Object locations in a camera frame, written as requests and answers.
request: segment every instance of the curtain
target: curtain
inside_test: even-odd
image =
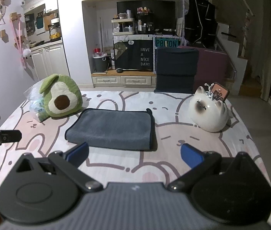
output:
[[[253,66],[252,77],[260,77],[261,98],[267,101],[271,88],[271,0],[263,0],[263,27],[259,53],[257,65]]]

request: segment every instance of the television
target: television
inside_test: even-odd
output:
[[[139,7],[147,7],[153,12],[154,29],[162,31],[165,28],[176,28],[176,3],[174,1],[138,0],[117,2],[117,13],[126,13],[127,10],[131,10],[133,18],[138,20],[137,12]]]

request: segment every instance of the ceramic cat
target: ceramic cat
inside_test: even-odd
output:
[[[222,130],[229,118],[227,105],[221,100],[211,100],[202,86],[190,101],[189,116],[194,123],[209,132]]]

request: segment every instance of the table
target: table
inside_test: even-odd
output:
[[[82,92],[83,107],[145,111],[150,108],[155,118],[157,150],[154,152],[124,151],[90,147],[87,160],[79,169],[101,182],[156,182],[165,184],[188,172],[190,167],[180,156],[183,143],[201,151],[213,150],[224,157],[239,151],[249,153],[266,179],[268,174],[246,126],[236,110],[226,100],[230,123],[218,133],[210,133],[195,125],[188,116],[192,94],[154,92]],[[0,185],[18,158],[26,152],[45,157],[55,150],[66,151],[74,146],[64,139],[65,131],[76,121],[77,115],[60,119],[47,119],[39,123],[29,112],[24,101],[0,129],[18,129],[22,132],[19,143],[0,146]]]

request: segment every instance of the trash can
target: trash can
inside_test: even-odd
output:
[[[94,65],[95,65],[96,72],[105,72],[105,71],[107,71],[108,64],[109,64],[107,56],[105,56],[105,57],[102,57],[102,56],[95,57],[95,56],[93,56],[93,58],[94,58]]]

